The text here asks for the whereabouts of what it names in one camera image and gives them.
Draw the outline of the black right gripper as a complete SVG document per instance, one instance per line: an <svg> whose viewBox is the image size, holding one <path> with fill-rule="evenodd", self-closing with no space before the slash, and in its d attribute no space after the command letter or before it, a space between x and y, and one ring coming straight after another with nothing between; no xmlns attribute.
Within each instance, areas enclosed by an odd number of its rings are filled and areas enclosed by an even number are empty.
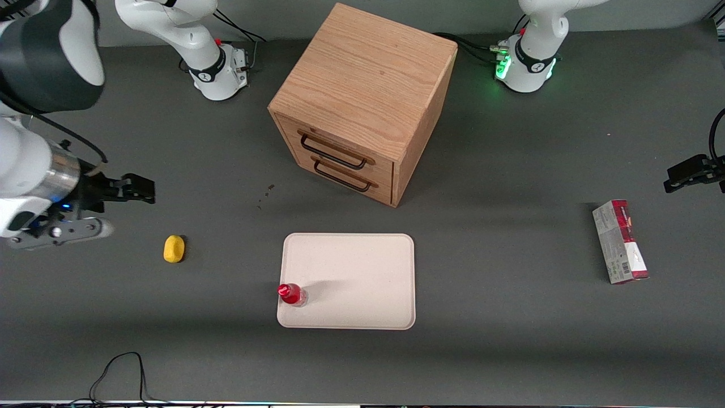
<svg viewBox="0 0 725 408"><path fill-rule="evenodd" d="M88 176L90 163L79 160L80 178L67 197L56 203L56 212L70 214L91 211L103 214L105 202L141 201L155 204L155 182L137 174L124 174L121 179L112 180L102 172Z"/></svg>

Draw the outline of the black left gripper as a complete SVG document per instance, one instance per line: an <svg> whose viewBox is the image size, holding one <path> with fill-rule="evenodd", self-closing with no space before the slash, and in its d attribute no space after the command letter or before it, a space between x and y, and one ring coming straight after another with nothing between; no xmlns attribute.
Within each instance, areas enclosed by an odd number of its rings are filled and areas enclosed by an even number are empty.
<svg viewBox="0 0 725 408"><path fill-rule="evenodd" d="M720 191L725 193L723 156L714 156L710 160L707 155L698 154L669 168L668 179L663 186L670 194L687 186L712 183L717 183Z"/></svg>

